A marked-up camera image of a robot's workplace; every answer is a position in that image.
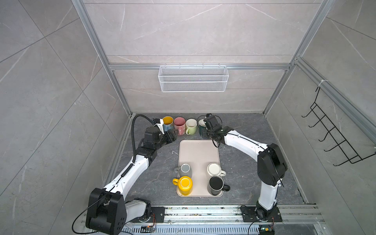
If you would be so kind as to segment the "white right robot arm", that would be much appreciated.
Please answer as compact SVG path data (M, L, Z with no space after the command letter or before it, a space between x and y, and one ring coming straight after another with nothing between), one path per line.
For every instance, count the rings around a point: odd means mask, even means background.
M231 127L223 127L215 116L205 118L204 123L210 139L232 146L257 162L257 174L261 180L261 189L255 212L260 221L271 219L272 213L277 209L278 188L283 184L282 179L288 169L279 146L259 143Z

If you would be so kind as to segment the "pink ghost print mug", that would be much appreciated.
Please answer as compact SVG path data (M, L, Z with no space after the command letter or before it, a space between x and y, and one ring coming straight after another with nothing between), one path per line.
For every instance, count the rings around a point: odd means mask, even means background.
M183 117L174 119L174 128L178 131L178 135L182 136L186 133L186 120Z

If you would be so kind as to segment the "grey mug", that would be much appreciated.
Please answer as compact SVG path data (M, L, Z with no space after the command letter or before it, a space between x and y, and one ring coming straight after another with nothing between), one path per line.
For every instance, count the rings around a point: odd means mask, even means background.
M174 172L178 174L178 178L181 178L183 176L188 176L188 177L192 178L192 175L193 175L192 168L187 163L184 163L181 166L176 167L174 169Z

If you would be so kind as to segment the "blue mug yellow inside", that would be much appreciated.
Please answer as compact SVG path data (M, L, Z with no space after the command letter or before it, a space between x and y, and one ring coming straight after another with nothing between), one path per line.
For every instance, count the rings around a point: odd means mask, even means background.
M163 122L164 122L163 130L165 132L174 128L174 118L172 118L170 116L166 116L166 117L163 118Z

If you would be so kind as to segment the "dark green mug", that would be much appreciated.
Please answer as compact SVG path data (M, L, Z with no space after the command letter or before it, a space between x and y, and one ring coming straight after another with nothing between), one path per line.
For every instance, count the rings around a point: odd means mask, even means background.
M199 135L202 139L209 139L209 136L208 136L208 133L207 133L207 128L206 128L206 125L204 123L204 120L201 119L198 121L198 128L199 128Z

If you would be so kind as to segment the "white mug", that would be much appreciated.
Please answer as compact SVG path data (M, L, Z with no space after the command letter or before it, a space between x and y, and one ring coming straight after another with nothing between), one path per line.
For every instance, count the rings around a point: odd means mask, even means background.
M207 173L210 176L220 176L220 177L223 177L223 176L227 175L226 171L222 170L221 166L219 164L217 164L217 163L210 163L207 166Z

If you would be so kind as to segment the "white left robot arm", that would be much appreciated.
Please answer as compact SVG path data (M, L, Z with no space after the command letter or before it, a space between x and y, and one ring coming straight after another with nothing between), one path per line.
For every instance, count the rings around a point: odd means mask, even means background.
M144 138L135 144L134 125L142 117L152 125L145 131ZM135 115L131 123L133 156L127 166L104 188L95 188L89 196L85 226L90 234L105 233L118 235L124 225L134 219L148 221L152 216L151 202L135 198L126 202L128 192L144 171L157 157L157 151L177 139L178 131L165 130L164 120L150 119L145 115Z

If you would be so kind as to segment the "light green mug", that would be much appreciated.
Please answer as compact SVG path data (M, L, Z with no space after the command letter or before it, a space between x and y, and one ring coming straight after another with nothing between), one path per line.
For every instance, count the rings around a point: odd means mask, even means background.
M197 120L188 119L186 121L186 135L194 135L197 131Z

